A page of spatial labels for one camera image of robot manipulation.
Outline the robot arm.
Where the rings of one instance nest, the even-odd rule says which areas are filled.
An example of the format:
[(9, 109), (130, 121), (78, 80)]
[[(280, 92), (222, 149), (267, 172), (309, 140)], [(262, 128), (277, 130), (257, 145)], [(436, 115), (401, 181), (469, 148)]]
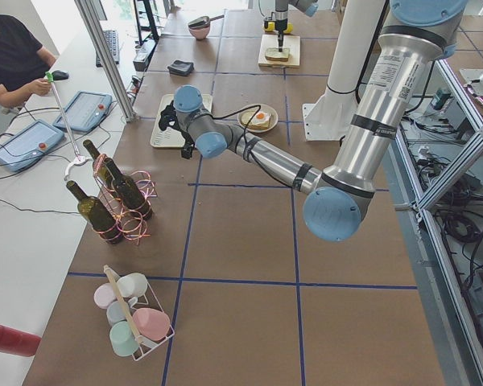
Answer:
[(219, 123), (204, 107), (200, 91), (185, 85), (161, 112), (159, 128), (185, 140), (181, 155), (197, 149), (204, 158), (231, 150), (272, 178), (307, 194), (303, 220), (327, 241), (354, 234), (374, 197), (373, 180), (390, 141), (430, 62), (454, 52), (464, 1), (392, 1), (378, 42), (378, 57), (361, 102), (333, 165), (317, 170), (249, 133), (242, 125)]
[(318, 10), (317, 0), (275, 0), (275, 30), (278, 32), (278, 50), (283, 51), (284, 31), (288, 27), (288, 9), (293, 6), (308, 17)]

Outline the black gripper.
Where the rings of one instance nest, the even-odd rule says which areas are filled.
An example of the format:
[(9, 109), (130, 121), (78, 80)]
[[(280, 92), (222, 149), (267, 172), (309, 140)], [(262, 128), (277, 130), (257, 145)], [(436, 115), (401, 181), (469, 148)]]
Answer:
[(184, 144), (180, 148), (182, 158), (192, 158), (195, 149), (195, 142), (191, 135), (180, 127), (177, 112), (174, 107), (174, 101), (171, 101), (160, 114), (158, 127), (162, 133), (169, 133), (171, 129), (180, 133), (184, 140)]
[(278, 33), (278, 50), (283, 51), (283, 40), (284, 40), (284, 31), (286, 30), (286, 20), (277, 19), (275, 21), (275, 30)]

